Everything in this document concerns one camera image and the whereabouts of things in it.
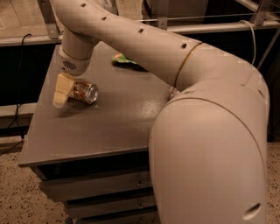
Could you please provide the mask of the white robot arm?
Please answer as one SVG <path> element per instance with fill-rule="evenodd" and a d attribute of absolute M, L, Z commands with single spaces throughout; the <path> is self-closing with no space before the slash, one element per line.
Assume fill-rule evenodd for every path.
<path fill-rule="evenodd" d="M 104 42 L 177 94 L 150 133 L 150 175 L 161 224 L 266 224 L 270 98 L 247 61 L 198 40 L 125 17 L 98 0 L 55 0 L 64 25 L 62 107 L 92 52 Z"/>

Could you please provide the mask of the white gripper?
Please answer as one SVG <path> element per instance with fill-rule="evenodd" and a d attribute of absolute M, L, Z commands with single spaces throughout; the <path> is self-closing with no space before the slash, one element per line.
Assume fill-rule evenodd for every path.
<path fill-rule="evenodd" d="M 91 49 L 81 47 L 59 48 L 59 67 L 65 71 L 58 75 L 52 105 L 61 109 L 74 88 L 75 79 L 73 76 L 84 74 L 91 61 Z"/>

